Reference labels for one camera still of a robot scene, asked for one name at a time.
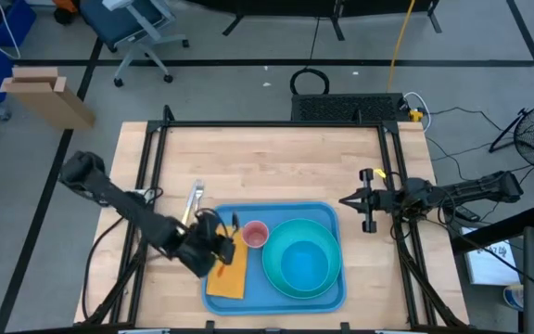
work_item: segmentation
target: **small cup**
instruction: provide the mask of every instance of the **small cup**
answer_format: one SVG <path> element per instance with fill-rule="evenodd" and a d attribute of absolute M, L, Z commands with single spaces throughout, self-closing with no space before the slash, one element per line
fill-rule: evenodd
<path fill-rule="evenodd" d="M 248 222 L 242 228 L 242 240 L 251 248 L 259 249 L 263 247 L 268 238 L 269 228 L 264 222 Z"/>

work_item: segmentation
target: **cardboard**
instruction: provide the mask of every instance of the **cardboard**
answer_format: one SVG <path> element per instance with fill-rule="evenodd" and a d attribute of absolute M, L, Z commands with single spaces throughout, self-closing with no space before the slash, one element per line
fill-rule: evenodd
<path fill-rule="evenodd" d="M 67 87 L 67 78 L 57 68 L 14 68 L 1 83 L 0 92 L 17 98 L 58 129 L 89 129 L 95 115 Z"/>

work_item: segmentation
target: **wooden tabletop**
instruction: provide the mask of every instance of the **wooden tabletop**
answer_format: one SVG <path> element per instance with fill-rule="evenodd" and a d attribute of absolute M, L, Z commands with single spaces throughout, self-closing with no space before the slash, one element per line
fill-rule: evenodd
<path fill-rule="evenodd" d="M 144 122 L 122 126 L 110 177 L 123 189 L 134 187 L 145 129 Z M 400 123 L 400 137 L 409 176 L 433 182 L 421 124 Z M 392 158 L 390 136 L 388 142 Z M 152 148 L 148 175 L 154 157 Z M 389 235 L 390 218 L 376 212 L 378 232 L 366 234 L 362 232 L 363 216 L 338 204 L 339 199 L 362 186 L 358 171 L 366 167 L 382 168 L 375 129 L 171 128 L 159 179 L 164 195 L 157 201 L 156 212 L 181 217 L 186 197 L 198 178 L 205 183 L 204 207 L 241 202 L 327 202 L 339 220 L 348 296 L 339 310 L 328 314 L 218 316 L 204 307 L 198 278 L 178 261 L 154 258 L 146 265 L 136 325 L 203 328 L 207 320 L 214 320 L 216 328 L 339 328 L 340 322 L 349 322 L 352 329 L 407 328 L 400 261 Z M 374 187 L 384 187 L 379 177 Z M 433 212 L 429 216 L 435 219 Z M 117 218 L 114 210 L 103 209 L 96 236 Z M 468 322 L 446 230 L 425 222 L 419 226 L 430 283 L 454 313 Z M 126 224 L 120 225 L 95 252 L 87 298 L 90 313 L 117 279 L 125 231 Z M 413 287 L 419 322 L 425 323 L 421 290 L 415 281 Z M 130 293 L 128 288 L 125 298 Z M 124 302 L 121 319 L 126 319 L 127 308 L 128 302 Z M 75 319 L 83 319 L 80 307 Z"/>

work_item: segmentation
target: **gray floor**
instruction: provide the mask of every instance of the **gray floor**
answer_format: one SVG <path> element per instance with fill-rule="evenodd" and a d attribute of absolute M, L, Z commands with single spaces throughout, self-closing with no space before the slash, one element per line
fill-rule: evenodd
<path fill-rule="evenodd" d="M 516 3 L 534 39 L 534 1 Z M 162 46 L 159 54 L 163 59 L 306 58 L 310 54 L 314 19 L 244 18 L 224 37 L 221 32 L 233 19 L 231 15 L 185 1 L 173 2 L 173 8 L 179 21 L 170 30 L 186 33 L 191 48 Z M 437 16 L 442 34 L 434 33 L 426 16 L 412 17 L 400 58 L 532 60 L 505 1 L 441 1 Z M 389 59 L 402 19 L 402 15 L 343 19 L 340 25 L 346 42 L 337 41 L 331 23 L 321 21 L 314 58 Z M 39 9 L 21 52 L 25 59 L 88 59 L 94 42 L 95 34 L 82 20 L 63 27 L 54 22 L 50 10 Z M 100 58 L 121 58 L 123 52 L 110 54 L 103 48 Z M 110 165 L 121 123 L 157 119 L 164 104 L 169 104 L 180 120 L 287 120 L 289 78 L 299 69 L 171 68 L 175 80 L 166 84 L 158 69 L 139 67 L 125 72 L 125 86 L 118 89 L 112 84 L 116 68 L 96 67 L 85 97 L 85 104 L 96 113 L 95 129 L 76 132 L 68 154 L 92 150 Z M 328 75 L 331 93 L 380 93 L 386 89 L 386 67 L 319 69 Z M 77 91 L 84 68 L 60 70 Z M 322 84 L 300 77 L 298 89 L 318 94 Z M 454 106 L 482 109 L 504 127 L 521 108 L 534 107 L 534 67 L 399 67 L 393 91 L 420 93 L 432 111 Z M 13 117 L 0 122 L 0 305 L 61 136 L 13 98 L 6 103 Z M 487 143 L 497 134 L 481 117 L 458 111 L 435 117 L 427 132 L 449 153 Z M 442 156 L 433 144 L 429 148 L 433 158 Z M 457 159 L 465 177 L 525 165 L 513 148 L 492 155 L 477 150 Z M 453 161 L 435 161 L 434 169 L 441 185 L 459 181 Z M 523 188 L 525 196 L 519 202 L 498 206 L 487 220 L 498 221 L 534 206 L 534 171 Z M 478 202 L 469 208 L 484 214 L 491 206 Z M 94 204 L 56 187 L 7 330 L 71 324 L 98 212 Z M 516 330 L 516 312 L 503 305 L 502 289 L 471 286 L 462 259 L 457 262 L 471 323 L 479 328 Z"/>

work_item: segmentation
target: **yellow cloth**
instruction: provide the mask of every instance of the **yellow cloth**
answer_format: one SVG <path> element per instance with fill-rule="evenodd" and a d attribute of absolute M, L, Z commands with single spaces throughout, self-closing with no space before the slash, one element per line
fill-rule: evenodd
<path fill-rule="evenodd" d="M 243 299 L 245 296 L 245 279 L 247 277 L 248 246 L 242 241 L 242 231 L 234 236 L 235 253 L 232 264 L 217 262 L 208 275 L 207 294 L 226 298 Z"/>

